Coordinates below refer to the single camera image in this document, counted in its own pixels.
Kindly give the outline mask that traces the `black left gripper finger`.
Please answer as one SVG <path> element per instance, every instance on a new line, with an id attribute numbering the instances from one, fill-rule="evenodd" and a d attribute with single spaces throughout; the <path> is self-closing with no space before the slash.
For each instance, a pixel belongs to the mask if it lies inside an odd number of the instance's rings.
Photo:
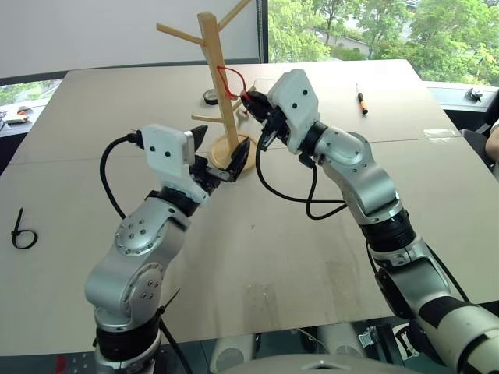
<path id="1" fill-rule="evenodd" d="M 207 125 L 199 125 L 193 129 L 190 130 L 192 133 L 192 150 L 193 154 L 197 152 L 197 150 L 200 148 L 200 146 L 203 143 L 203 139 L 206 135 L 208 126 Z"/>
<path id="2" fill-rule="evenodd" d="M 227 182 L 235 182 L 242 174 L 250 154 L 250 138 L 246 137 L 231 154 L 231 161 L 226 168 Z"/>

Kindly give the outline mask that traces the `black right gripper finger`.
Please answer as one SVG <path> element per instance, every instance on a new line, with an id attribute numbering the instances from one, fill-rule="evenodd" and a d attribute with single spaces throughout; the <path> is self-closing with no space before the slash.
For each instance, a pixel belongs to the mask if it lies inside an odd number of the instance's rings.
<path id="1" fill-rule="evenodd" d="M 257 90 L 246 92 L 247 105 L 251 107 L 269 107 L 270 102 L 267 96 Z"/>
<path id="2" fill-rule="evenodd" d="M 246 97 L 242 98 L 242 104 L 245 109 L 258 121 L 264 122 L 271 113 L 271 105 L 269 107 L 251 107 L 247 105 Z"/>

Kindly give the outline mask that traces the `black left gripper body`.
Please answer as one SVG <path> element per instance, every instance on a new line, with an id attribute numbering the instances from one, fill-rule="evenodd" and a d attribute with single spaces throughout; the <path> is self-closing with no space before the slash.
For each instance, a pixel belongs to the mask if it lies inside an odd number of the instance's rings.
<path id="1" fill-rule="evenodd" d="M 195 156 L 194 163 L 189 166 L 189 174 L 198 186 L 209 196 L 222 182 L 234 182 L 234 175 L 229 171 L 214 168 L 208 164 L 208 159 Z"/>

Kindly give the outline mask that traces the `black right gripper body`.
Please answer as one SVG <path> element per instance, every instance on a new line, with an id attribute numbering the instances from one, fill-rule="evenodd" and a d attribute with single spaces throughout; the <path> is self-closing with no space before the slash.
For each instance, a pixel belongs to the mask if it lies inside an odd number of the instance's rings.
<path id="1" fill-rule="evenodd" d="M 269 104 L 257 104 L 257 121 L 262 125 L 257 146 L 259 152 L 267 151 L 276 138 L 287 143 L 289 129 L 286 120 L 285 113 L 279 106 L 273 108 Z"/>

